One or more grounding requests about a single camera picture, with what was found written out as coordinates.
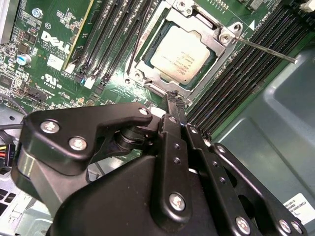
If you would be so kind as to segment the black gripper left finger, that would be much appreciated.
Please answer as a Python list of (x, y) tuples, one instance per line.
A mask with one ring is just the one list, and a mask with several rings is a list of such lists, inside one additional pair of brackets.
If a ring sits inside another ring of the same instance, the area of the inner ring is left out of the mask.
[(155, 160), (153, 204), (158, 213), (175, 213), (169, 196), (190, 204), (187, 144), (182, 127), (185, 103), (176, 91), (162, 101), (163, 114), (140, 103), (119, 103), (38, 111), (23, 121), (14, 160), (17, 187), (46, 205), (55, 216), (62, 203), (89, 184), (88, 166), (133, 150)]

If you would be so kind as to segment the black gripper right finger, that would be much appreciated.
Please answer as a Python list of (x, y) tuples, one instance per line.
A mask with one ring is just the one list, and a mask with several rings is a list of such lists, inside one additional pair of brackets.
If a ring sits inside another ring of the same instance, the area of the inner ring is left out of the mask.
[(200, 177), (210, 213), (220, 236), (306, 236), (294, 216), (224, 145), (207, 146), (201, 131), (188, 123), (176, 98), (190, 161)]

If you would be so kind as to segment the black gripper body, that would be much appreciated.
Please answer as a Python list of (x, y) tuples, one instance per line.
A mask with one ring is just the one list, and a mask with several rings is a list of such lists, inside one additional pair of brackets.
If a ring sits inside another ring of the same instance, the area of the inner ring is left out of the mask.
[(206, 200), (199, 176), (173, 163), (166, 173), (152, 156), (133, 160), (73, 193), (59, 208), (51, 236), (166, 236), (151, 214), (159, 187), (191, 194), (192, 216), (179, 236), (225, 236), (227, 222), (215, 203)]

